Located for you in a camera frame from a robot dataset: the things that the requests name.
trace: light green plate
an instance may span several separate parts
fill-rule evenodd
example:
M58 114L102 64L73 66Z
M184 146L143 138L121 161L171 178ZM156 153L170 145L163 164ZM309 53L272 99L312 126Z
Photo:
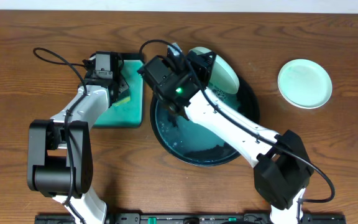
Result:
M129 85L131 100L127 103L112 104L96 120L96 128L135 128L140 126L143 117L143 78L137 70L143 66L140 60L125 60L121 73Z
M280 70L277 81L284 99L304 109L323 106L333 92L333 84L325 69L305 59L286 63Z

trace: black cable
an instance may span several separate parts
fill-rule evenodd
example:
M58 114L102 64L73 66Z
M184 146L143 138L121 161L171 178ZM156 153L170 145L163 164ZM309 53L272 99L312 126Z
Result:
M144 63L143 60L143 48L150 43L154 43L154 42L158 42L158 43L163 43L165 45L168 45L172 48L174 48L179 54L180 56L184 59L186 66L190 69L191 74L194 76L195 80L196 80L196 84L197 86L200 88L203 96L205 97L206 101L214 108L215 111L217 111L220 115L222 115L224 118L226 118L228 121L230 121L232 124L234 124L235 126L237 126L238 128L240 128L241 130L245 131L247 134L251 135L252 137L256 138L256 141L261 141L263 143L268 144L271 147L274 147L275 149L279 150L280 152L287 154L288 156L292 156L295 159L298 159L299 161L305 163L306 165L310 166L311 168L313 168L329 185L329 188L331 190L331 195L328 198L325 199L300 199L301 202L311 202L311 203L326 203L331 201L334 197L335 197L335 187L334 184L332 183L332 181L329 179L329 177L323 172L321 171L318 167L316 167L314 164L312 164L311 162L308 162L306 160L304 160L302 157L299 157L297 155L295 155L294 153L292 153L290 150L276 145L273 142L270 142L269 140L263 138L262 136L259 136L258 134L253 133L252 131L248 130L247 128L243 127L243 125L239 124L237 121L233 120L232 118L230 118L226 113L224 113L223 111L221 111L219 109L219 107L217 105L215 105L207 96L207 94L205 93L204 87L202 86L200 80L197 77L196 72L194 71L193 67L190 65L190 62L186 59L186 56L183 54L183 52L178 49L176 46L174 46L173 44L165 41L165 40L148 40L146 41L144 44L142 44L142 46L139 49L139 54L141 56L140 60Z
M47 49L43 49L43 48L40 48L40 47L36 47L35 49L33 49L33 54L37 57L37 58L39 58L39 59L41 59L41 60L43 60L44 62L49 62L49 63L52 63L52 64L55 64L55 65L67 65L66 63L63 63L63 62L54 62L54 61L51 61L51 60L48 60L48 59L46 59L46 58L43 58L43 57L41 57L39 54L37 54L37 50L43 50L43 51L46 51L46 52L48 52L48 50ZM83 65L83 64L78 64L78 63L70 63L71 65L74 65L74 66L81 66L81 67L84 67L85 68L85 65Z
M70 188L68 191L68 195L66 200L63 202L63 205L66 205L67 207L69 207L72 212L75 214L75 216L77 216L80 220L81 223L85 223L84 218L73 208L73 206L70 203L70 199L73 196L73 191L75 188L75 168L74 168L74 158L73 158L73 151L71 148L71 142L70 142L70 130L68 129L68 119L71 116L73 110L75 109L75 107L81 102L81 100L83 100L86 96L87 96L87 88L85 85L85 81L82 78L82 76L80 75L80 73L78 72L78 70L73 66L74 64L71 64L70 62L68 62L66 59L64 59L63 57L61 57L60 55L56 54L55 52L52 52L51 50L45 49L45 48L41 48L41 47L36 47L33 49L33 53L36 57L38 57L39 59L46 61L46 62L50 62L50 63L58 63L59 62L53 62L53 61L49 61L46 60L44 58L39 57L39 55L37 54L38 50L42 50L44 52L50 53L51 55L55 56L56 58L59 58L62 62L64 62L64 65L68 65L78 76L78 78L81 80L81 83L83 85L84 88L84 92L83 94L79 97L78 100L76 100L68 110L66 110L66 116L65 116L65 121L64 121L64 130L65 130L65 137L66 137L66 144L67 144L67 153L68 153L68 161L70 163Z

